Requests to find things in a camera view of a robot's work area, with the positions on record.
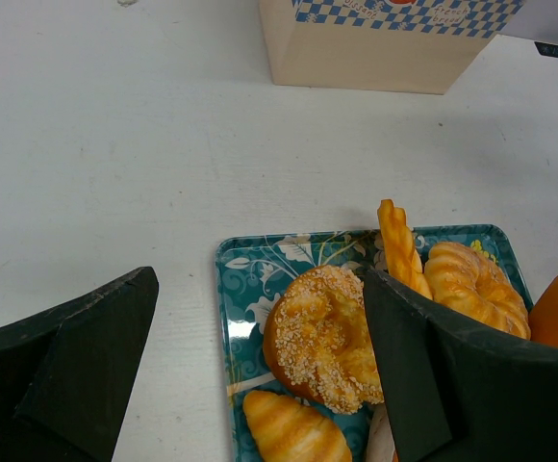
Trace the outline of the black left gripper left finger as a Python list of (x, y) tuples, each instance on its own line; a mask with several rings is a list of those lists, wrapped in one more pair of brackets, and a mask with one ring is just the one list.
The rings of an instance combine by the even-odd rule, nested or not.
[(0, 461), (109, 461), (159, 292), (155, 271), (0, 327)]

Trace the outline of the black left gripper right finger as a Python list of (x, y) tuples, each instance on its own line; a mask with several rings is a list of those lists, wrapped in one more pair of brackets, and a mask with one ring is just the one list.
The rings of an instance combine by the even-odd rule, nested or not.
[(558, 348), (501, 332), (387, 273), (368, 330), (402, 461), (558, 461)]

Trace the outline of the twisted ring doughnut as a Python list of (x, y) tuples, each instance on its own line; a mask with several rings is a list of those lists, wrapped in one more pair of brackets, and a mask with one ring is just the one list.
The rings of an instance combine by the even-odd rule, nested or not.
[(531, 337), (523, 298), (497, 264), (472, 248), (454, 242), (433, 245), (424, 276), (436, 302), (497, 330)]

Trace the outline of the twisted bread stick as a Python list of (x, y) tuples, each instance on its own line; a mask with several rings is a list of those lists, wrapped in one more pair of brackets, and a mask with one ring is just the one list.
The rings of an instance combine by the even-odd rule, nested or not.
[(432, 299), (412, 231), (407, 226), (405, 210), (395, 207), (391, 199), (383, 199), (377, 216), (390, 276), (420, 295)]

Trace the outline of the checkered paper bag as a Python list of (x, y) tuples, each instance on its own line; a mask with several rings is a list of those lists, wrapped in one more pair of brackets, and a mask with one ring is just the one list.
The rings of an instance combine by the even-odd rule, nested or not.
[(274, 84), (444, 94), (521, 1), (259, 3)]

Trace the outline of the sugared round bun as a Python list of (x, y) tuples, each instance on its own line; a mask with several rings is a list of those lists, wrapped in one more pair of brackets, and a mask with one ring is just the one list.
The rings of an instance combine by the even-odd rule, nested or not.
[(292, 281), (266, 320), (263, 353), (274, 376), (336, 414), (384, 401), (363, 287), (351, 269), (315, 267)]

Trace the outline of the striped croissant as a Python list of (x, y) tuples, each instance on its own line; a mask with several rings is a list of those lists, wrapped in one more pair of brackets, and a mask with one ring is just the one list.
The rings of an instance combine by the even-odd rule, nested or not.
[(254, 390), (242, 408), (265, 461), (350, 461), (341, 429), (315, 408), (269, 391)]

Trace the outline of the teal floral tray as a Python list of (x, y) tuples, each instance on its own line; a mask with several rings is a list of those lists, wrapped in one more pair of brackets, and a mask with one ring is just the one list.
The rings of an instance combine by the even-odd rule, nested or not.
[[(532, 309), (518, 260), (500, 228), (492, 224), (429, 226), (414, 228), (413, 235), (423, 264), (437, 242), (458, 242), (483, 254), (503, 270), (526, 309)], [(294, 397), (266, 365), (262, 348), (267, 315), (298, 275), (325, 264), (349, 268), (360, 278), (373, 267), (386, 270), (379, 230), (231, 238), (216, 251), (218, 312), (233, 441), (231, 461), (263, 461), (242, 410), (248, 391), (261, 389)], [(297, 400), (312, 405), (338, 425), (353, 461), (366, 460), (373, 405), (366, 403), (355, 414), (338, 415), (310, 399)]]

